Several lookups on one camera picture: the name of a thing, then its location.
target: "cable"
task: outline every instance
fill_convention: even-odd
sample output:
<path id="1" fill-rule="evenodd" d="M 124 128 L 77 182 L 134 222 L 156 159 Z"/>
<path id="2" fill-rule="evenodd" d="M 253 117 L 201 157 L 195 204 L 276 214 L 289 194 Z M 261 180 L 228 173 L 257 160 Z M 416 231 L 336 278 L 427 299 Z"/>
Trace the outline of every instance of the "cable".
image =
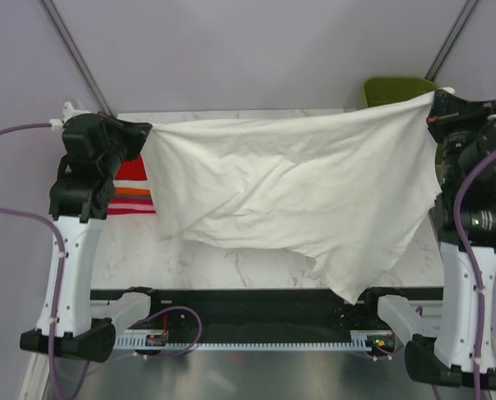
<path id="1" fill-rule="evenodd" d="M 470 263 L 472 264 L 473 275 L 475 276 L 476 287 L 478 291 L 478 321 L 477 321 L 477 332 L 475 334 L 474 343 L 474 357 L 473 357 L 473 398 L 479 400 L 481 398 L 481 377 L 479 372 L 479 361 L 481 358 L 481 347 L 483 346 L 483 330 L 484 330 L 484 294 L 483 294 L 483 278 L 481 277 L 481 269 L 479 268 L 478 260 L 473 254 L 472 245 L 466 236 L 466 232 L 463 228 L 463 222 L 461 220 L 461 204 L 463 203 L 463 198 L 470 186 L 472 185 L 475 178 L 491 163 L 496 160 L 496 149 L 491 152 L 487 157 L 485 157 L 481 162 L 468 174 L 468 176 L 463 180 L 461 187 L 455 196 L 455 203 L 453 205 L 453 219 L 455 220 L 455 227 L 457 228 L 457 233 L 460 236 L 461 243 L 464 246 L 464 250 L 468 254 Z"/>
<path id="2" fill-rule="evenodd" d="M 5 135 L 7 133 L 12 133 L 16 131 L 22 131 L 22 130 L 28 130 L 28 129 L 38 129 L 38 128 L 50 128 L 52 126 L 51 123 L 32 123 L 32 124 L 27 124 L 27 125 L 17 125 L 15 127 L 8 127 L 5 129 L 0 130 L 0 136 Z M 62 389 L 58 383 L 57 380 L 57 364 L 55 362 L 55 334 L 56 334 L 56 325 L 57 325 L 57 315 L 58 315 L 58 301 L 60 298 L 61 294 L 61 286 L 63 284 L 63 274 L 64 274 L 64 262 L 65 262 L 65 255 L 66 255 L 66 248 L 64 246 L 64 240 L 63 240 L 63 235 L 60 233 L 58 230 L 57 226 L 50 221 L 49 219 L 35 214 L 34 212 L 25 212 L 25 211 L 19 211 L 19 210 L 13 210 L 11 208 L 5 208 L 5 207 L 0 207 L 0 213 L 5 214 L 5 215 L 12 215 L 15 217 L 24 217 L 24 218 L 29 218 L 32 219 L 33 221 L 37 221 L 39 223 L 42 223 L 43 225 L 47 226 L 52 232 L 55 238 L 57 239 L 57 245 L 58 245 L 58 251 L 59 251 L 59 259 L 58 259 L 58 265 L 57 265 L 57 275 L 55 277 L 55 286 L 53 289 L 53 301 L 52 301 L 52 306 L 51 306 L 51 312 L 50 312 L 50 318 L 51 318 L 51 323 L 49 325 L 49 334 L 48 334 L 48 359 L 49 359 L 49 370 L 50 370 L 50 380 L 51 384 L 53 386 L 53 390 L 55 391 L 55 395 L 59 400 L 73 400 L 77 397 L 79 394 L 79 391 L 83 387 L 84 380 L 88 375 L 88 368 L 90 366 L 90 362 L 86 362 L 83 368 L 83 371 L 81 373 L 81 376 L 78 380 L 78 384 L 70 397 L 64 397 Z M 174 310 L 183 310 L 183 311 L 188 311 L 196 319 L 198 320 L 198 335 L 196 336 L 195 340 L 186 348 L 181 350 L 180 352 L 176 352 L 174 354 L 169 354 L 167 356 L 159 357 L 155 356 L 153 358 L 171 358 L 171 357 L 176 357 L 180 356 L 184 353 L 188 353 L 193 346 L 199 341 L 199 338 L 201 337 L 202 331 L 203 331 L 203 323 L 201 321 L 201 318 L 199 315 L 192 310 L 189 307 L 184 307 L 184 306 L 173 306 L 173 307 L 168 307 L 165 308 L 164 310 L 160 312 L 156 312 L 150 317 L 147 317 L 143 320 L 144 321 L 149 321 L 151 319 L 154 319 L 164 313 L 167 313 L 169 311 L 174 311 Z M 95 373 L 97 371 L 93 370 L 90 372 L 90 374 Z"/>
<path id="3" fill-rule="evenodd" d="M 388 350 L 385 350 L 384 348 L 381 348 L 380 346 L 375 346 L 381 353 L 387 354 L 388 356 L 393 356 L 396 351 L 394 350 L 393 352 L 389 352 Z"/>
<path id="4" fill-rule="evenodd" d="M 28 125 L 17 125 L 16 127 L 8 127 L 6 129 L 0 130 L 0 136 L 5 135 L 7 133 L 22 131 L 26 129 L 50 128 L 51 126 L 52 126 L 51 123 L 32 123 Z M 35 214 L 34 212 L 18 211 L 18 210 L 12 210 L 10 208 L 0 207 L 0 213 L 6 215 L 13 215 L 15 217 L 29 218 L 39 223 L 42 223 L 45 226 L 47 226 L 49 229 L 51 229 L 53 235 L 57 239 L 58 251 L 59 254 L 61 254 L 61 257 L 58 259 L 57 276 L 55 279 L 55 288 L 53 289 L 53 301 L 50 312 L 50 318 L 52 319 L 52 322 L 49 325 L 48 358 L 49 358 L 49 370 L 51 371 L 50 379 L 51 379 L 51 384 L 53 386 L 53 390 L 55 391 L 55 394 L 59 400 L 66 400 L 58 384 L 58 380 L 55 373 L 57 371 L 57 367 L 55 365 L 55 327 L 56 327 L 57 315 L 58 315 L 58 299 L 60 298 L 61 286 L 63 283 L 64 260 L 65 260 L 64 255 L 66 254 L 63 235 L 60 233 L 60 231 L 53 222 L 51 222 L 49 219 L 41 215 Z M 84 379 L 87 376 L 88 365 L 89 362 L 85 364 L 81 377 L 79 378 L 78 385 L 76 386 L 75 391 L 73 392 L 72 396 L 68 398 L 68 400 L 73 400 L 74 398 L 77 397 L 79 391 L 81 390 L 81 387 L 83 386 Z"/>
<path id="5" fill-rule="evenodd" d="M 196 344 L 198 344 L 199 339 L 201 338 L 201 335 L 203 333 L 203 322 L 201 320 L 201 317 L 199 317 L 199 314 L 192 310 L 190 307 L 185 307 L 185 306 L 171 306 L 164 308 L 163 310 L 154 313 L 153 315 L 150 315 L 149 317 L 145 317 L 144 319 L 138 321 L 137 323 L 147 323 L 151 321 L 152 319 L 155 319 L 157 317 L 160 317 L 161 315 L 165 313 L 170 313 L 171 311 L 188 311 L 191 313 L 195 318 L 196 321 L 198 321 L 198 334 L 196 335 L 196 338 L 193 340 L 192 343 L 190 343 L 188 346 L 186 346 L 183 350 L 179 350 L 178 352 L 174 352 L 172 354 L 158 354 L 156 356 L 141 356 L 144 359 L 149 359 L 149 358 L 173 358 L 177 356 L 181 356 L 182 354 L 190 352 Z"/>
<path id="6" fill-rule="evenodd" d="M 442 398 L 440 397 L 440 392 L 438 391 L 438 387 L 431 385 L 431 388 L 433 389 L 434 398 L 436 400 L 442 400 Z"/>

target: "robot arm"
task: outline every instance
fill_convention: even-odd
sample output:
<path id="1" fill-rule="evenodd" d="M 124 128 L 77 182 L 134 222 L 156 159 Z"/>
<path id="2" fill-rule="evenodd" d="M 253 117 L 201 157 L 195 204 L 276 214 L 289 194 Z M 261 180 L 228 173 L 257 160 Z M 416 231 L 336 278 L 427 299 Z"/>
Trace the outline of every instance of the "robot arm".
<path id="1" fill-rule="evenodd" d="M 63 125 L 67 154 L 49 193 L 49 213 L 64 238 L 60 254 L 53 238 L 48 290 L 36 327 L 22 334 L 20 348 L 48 352 L 53 294 L 59 292 L 55 355 L 104 362 L 113 350 L 116 334 L 145 318 L 150 297 L 128 292 L 93 315 L 90 285 L 99 236 L 114 194 L 113 179 L 122 162 L 138 157 L 152 128 L 106 115 L 73 112 Z M 58 260 L 65 257 L 64 274 L 57 281 Z"/>
<path id="2" fill-rule="evenodd" d="M 378 315 L 406 344 L 408 375 L 437 386 L 496 390 L 491 343 L 493 282 L 496 276 L 496 161 L 473 181 L 461 205 L 461 222 L 477 258 L 476 274 L 454 221 L 454 202 L 463 180 L 496 149 L 496 101 L 469 102 L 443 90 L 435 93 L 428 130 L 443 143 L 442 193 L 433 212 L 444 265 L 443 312 L 438 336 L 403 297 L 381 297 Z M 478 307 L 483 295 L 484 308 Z M 483 327 L 481 356 L 474 345 Z"/>

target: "red striped towel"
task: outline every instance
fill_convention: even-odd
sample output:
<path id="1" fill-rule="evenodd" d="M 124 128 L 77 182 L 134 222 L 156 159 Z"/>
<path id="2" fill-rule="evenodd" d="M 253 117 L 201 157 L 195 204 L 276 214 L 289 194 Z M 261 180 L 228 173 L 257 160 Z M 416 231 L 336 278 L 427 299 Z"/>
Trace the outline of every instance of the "red striped towel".
<path id="1" fill-rule="evenodd" d="M 155 214 L 142 159 L 122 164 L 114 179 L 116 192 L 108 204 L 108 215 Z"/>

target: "wrinkled fabric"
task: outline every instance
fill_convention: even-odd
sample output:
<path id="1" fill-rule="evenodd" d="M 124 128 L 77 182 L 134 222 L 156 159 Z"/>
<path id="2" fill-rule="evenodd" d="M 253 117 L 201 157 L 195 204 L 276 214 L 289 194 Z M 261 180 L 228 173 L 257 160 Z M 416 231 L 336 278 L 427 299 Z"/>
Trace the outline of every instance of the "wrinkled fabric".
<path id="1" fill-rule="evenodd" d="M 431 92 L 323 117 L 155 126 L 142 155 L 161 239 L 287 248 L 315 258 L 312 274 L 355 303 L 440 193 L 432 101 Z"/>

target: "white marble surface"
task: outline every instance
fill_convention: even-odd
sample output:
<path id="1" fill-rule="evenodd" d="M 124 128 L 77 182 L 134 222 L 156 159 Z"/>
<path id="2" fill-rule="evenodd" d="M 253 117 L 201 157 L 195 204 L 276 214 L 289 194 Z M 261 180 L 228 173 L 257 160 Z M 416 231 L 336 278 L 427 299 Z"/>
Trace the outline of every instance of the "white marble surface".
<path id="1" fill-rule="evenodd" d="M 134 122 L 177 123 L 213 118 L 301 118 L 343 110 L 252 110 L 143 112 L 120 114 Z M 314 260 L 287 250 L 227 250 L 180 237 L 161 241 L 157 216 L 127 215 L 107 220 L 98 245 L 93 288 L 325 288 L 309 274 Z M 442 286 L 443 266 L 426 217 L 390 273 L 374 286 Z"/>

